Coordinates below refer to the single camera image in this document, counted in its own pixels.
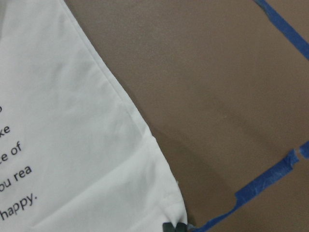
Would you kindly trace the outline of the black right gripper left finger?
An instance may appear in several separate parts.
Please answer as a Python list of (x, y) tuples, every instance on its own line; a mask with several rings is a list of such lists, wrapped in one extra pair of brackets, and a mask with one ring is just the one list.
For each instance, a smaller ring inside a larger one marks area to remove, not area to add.
[(165, 222), (162, 224), (163, 232), (175, 232), (175, 227), (171, 222)]

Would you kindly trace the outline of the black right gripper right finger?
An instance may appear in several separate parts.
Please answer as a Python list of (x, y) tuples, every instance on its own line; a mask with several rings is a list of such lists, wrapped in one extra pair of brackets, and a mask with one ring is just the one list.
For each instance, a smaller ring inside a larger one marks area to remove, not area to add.
[(187, 232), (187, 225), (182, 222), (178, 222), (175, 227), (175, 232)]

